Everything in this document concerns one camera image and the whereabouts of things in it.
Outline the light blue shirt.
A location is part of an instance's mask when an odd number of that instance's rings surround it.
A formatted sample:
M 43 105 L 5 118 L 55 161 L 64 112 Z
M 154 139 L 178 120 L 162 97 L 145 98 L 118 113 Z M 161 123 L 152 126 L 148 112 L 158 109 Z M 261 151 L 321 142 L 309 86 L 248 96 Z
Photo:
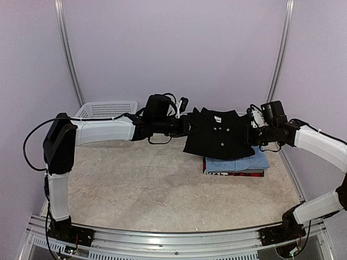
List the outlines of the light blue shirt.
M 233 160 L 219 160 L 206 158 L 207 171 L 243 171 L 243 170 L 266 170 L 270 167 L 264 152 L 253 146 L 255 154 L 250 157 Z

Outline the red black plaid shirt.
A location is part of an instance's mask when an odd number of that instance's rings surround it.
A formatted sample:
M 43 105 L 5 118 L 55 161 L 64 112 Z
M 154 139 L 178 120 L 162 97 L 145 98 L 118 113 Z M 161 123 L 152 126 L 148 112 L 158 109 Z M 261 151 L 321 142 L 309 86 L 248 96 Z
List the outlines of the red black plaid shirt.
M 208 172 L 206 158 L 203 158 L 203 174 L 218 175 L 218 176 L 239 176 L 239 177 L 264 177 L 264 170 L 245 170 L 245 171 L 229 171 L 229 172 Z

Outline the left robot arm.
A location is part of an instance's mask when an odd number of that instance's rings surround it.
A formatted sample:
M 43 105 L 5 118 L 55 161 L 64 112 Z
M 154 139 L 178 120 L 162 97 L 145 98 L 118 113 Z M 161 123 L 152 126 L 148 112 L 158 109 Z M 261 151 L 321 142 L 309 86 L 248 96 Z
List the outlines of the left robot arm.
M 184 137 L 189 120 L 184 111 L 189 100 L 176 100 L 171 93 L 153 94 L 146 106 L 135 114 L 123 113 L 109 118 L 71 118 L 60 113 L 46 121 L 51 127 L 43 141 L 43 158 L 49 202 L 48 215 L 56 224 L 54 231 L 64 241 L 72 240 L 76 229 L 67 221 L 68 176 L 74 165 L 75 147 L 103 141 L 150 141 L 154 134 L 169 138 Z

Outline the white perforated plastic basket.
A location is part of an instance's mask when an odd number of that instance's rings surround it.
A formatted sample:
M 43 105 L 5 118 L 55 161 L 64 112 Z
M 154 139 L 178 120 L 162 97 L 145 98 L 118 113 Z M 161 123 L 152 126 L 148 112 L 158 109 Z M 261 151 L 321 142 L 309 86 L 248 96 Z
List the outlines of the white perforated plastic basket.
M 75 118 L 115 118 L 122 114 L 134 114 L 137 111 L 136 101 L 101 101 L 88 102 L 74 115 Z

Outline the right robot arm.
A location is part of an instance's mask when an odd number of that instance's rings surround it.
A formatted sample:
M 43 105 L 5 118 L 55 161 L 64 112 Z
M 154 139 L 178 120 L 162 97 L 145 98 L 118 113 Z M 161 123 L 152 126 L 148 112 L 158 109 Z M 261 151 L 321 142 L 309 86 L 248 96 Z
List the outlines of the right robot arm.
M 346 174 L 346 142 L 323 133 L 305 121 L 288 120 L 280 101 L 263 104 L 260 108 L 251 104 L 247 108 L 247 115 L 250 118 L 247 134 L 249 144 L 264 147 L 276 142 L 279 148 L 283 145 L 296 147 L 324 159 Z M 287 241 L 298 232 L 298 224 L 341 210 L 346 210 L 346 178 L 335 191 L 289 210 L 287 215 L 293 219 L 279 225 L 277 235 Z

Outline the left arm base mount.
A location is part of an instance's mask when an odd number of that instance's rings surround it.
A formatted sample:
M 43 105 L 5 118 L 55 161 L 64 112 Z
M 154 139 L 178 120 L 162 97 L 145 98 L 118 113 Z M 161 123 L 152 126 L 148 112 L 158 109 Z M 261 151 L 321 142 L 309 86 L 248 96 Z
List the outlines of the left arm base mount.
M 48 229 L 48 237 L 75 245 L 91 247 L 94 230 L 73 225 L 71 217 L 62 221 L 53 219 Z

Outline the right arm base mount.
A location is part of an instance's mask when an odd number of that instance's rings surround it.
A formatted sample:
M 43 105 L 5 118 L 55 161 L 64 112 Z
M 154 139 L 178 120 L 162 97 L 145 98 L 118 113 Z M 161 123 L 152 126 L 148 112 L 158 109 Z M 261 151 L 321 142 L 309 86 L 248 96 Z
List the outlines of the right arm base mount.
M 281 224 L 259 230 L 262 246 L 278 244 L 306 236 L 304 225 L 298 224 L 293 215 L 296 208 L 295 206 L 282 215 Z

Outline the black long sleeve shirt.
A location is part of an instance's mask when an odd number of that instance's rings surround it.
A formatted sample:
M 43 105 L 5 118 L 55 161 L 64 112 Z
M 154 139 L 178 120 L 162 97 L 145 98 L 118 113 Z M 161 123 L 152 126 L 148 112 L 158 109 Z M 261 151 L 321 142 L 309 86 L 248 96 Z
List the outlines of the black long sleeve shirt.
M 194 108 L 187 116 L 190 131 L 183 152 L 218 160 L 234 160 L 255 154 L 247 142 L 251 126 L 249 115 L 235 110 L 217 112 Z

